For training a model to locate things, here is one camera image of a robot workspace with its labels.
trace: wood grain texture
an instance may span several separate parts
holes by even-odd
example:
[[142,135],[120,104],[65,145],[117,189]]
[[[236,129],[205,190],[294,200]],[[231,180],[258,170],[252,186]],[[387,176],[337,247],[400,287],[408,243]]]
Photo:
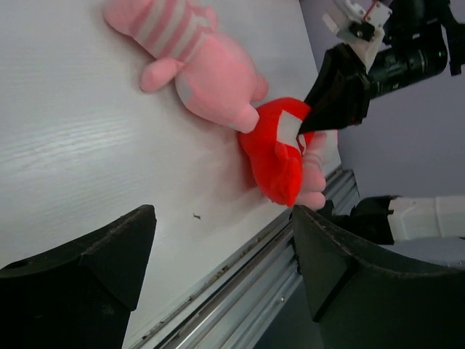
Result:
[[[298,2],[206,4],[269,79],[268,100],[307,94],[317,72]],[[130,345],[283,208],[254,187],[233,131],[189,114],[172,86],[139,90],[150,58],[101,6],[0,3],[0,265],[155,205]]]

